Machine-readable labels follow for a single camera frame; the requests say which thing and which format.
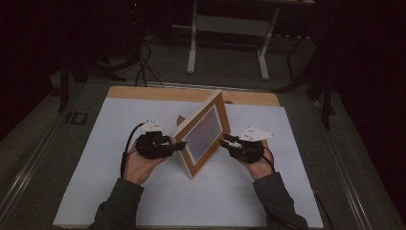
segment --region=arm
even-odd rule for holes
[[[262,141],[265,147],[264,156],[274,162],[273,156],[269,151],[266,141]],[[259,201],[263,205],[266,215],[268,229],[295,229],[289,228],[283,224],[293,224],[296,229],[308,229],[306,220],[297,215],[293,206],[293,199],[288,191],[284,188],[281,175],[274,172],[272,167],[264,159],[253,164],[245,164],[248,172],[253,177],[254,189],[257,193]]]
[[[141,186],[152,170],[165,159],[145,159],[133,147],[125,162],[124,178],[118,178],[110,197],[96,213],[89,229],[135,229],[138,204],[144,188]]]

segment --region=picture frame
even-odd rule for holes
[[[219,138],[230,133],[221,90],[215,92],[185,119],[169,136],[174,142],[187,142],[180,155],[193,179],[219,147]]]

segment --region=white table leg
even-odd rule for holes
[[[272,17],[272,21],[269,23],[268,31],[266,33],[263,46],[261,49],[259,49],[257,51],[260,75],[261,75],[262,79],[265,81],[269,80],[268,68],[266,66],[266,60],[265,60],[265,53],[266,53],[266,50],[268,49],[269,40],[271,39],[272,32],[274,31],[275,23],[277,22],[279,12],[280,12],[279,8],[275,9],[274,15]]]
[[[192,18],[192,44],[191,44],[191,50],[189,51],[189,60],[188,60],[188,69],[186,72],[188,74],[193,74],[194,73],[194,64],[196,62],[196,13],[197,9],[197,1],[193,1],[193,18]]]

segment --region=dark sleeve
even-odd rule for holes
[[[294,201],[284,188],[278,172],[254,181],[254,189],[263,207],[271,214],[266,215],[268,229],[291,229],[281,224],[284,221],[299,229],[308,229],[305,218],[296,214]]]
[[[95,222],[88,229],[133,230],[143,190],[140,185],[118,178],[110,197],[99,206]]]

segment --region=table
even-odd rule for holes
[[[177,115],[187,116],[213,91],[113,86],[104,101],[77,169],[60,204],[54,225],[86,227],[119,176],[121,152],[131,129],[155,113],[168,134]],[[320,218],[305,168],[286,114],[270,93],[223,92],[233,135],[247,123],[277,135],[269,142],[277,171],[295,199],[297,212],[311,227]],[[194,180],[174,154],[151,174],[137,213],[138,227],[263,227],[265,214],[251,185],[252,178],[227,150],[220,148]]]
[[[259,69],[261,77],[263,80],[269,80],[268,69],[266,66],[265,53],[268,48],[269,41],[274,31],[275,24],[280,12],[280,5],[286,4],[300,4],[300,5],[314,5],[313,0],[257,0],[254,2],[263,2],[274,4],[276,8],[272,13],[272,18],[270,21],[261,20],[247,20],[240,18],[230,18],[221,16],[210,16],[202,15],[197,12],[197,0],[193,1],[192,10],[192,42],[191,49],[189,52],[189,60],[187,73],[194,73],[194,64],[196,60],[196,34],[197,31],[209,31],[209,32],[220,32],[228,34],[238,34],[238,35],[257,35],[263,36],[263,45],[257,51],[257,56],[259,60]]]

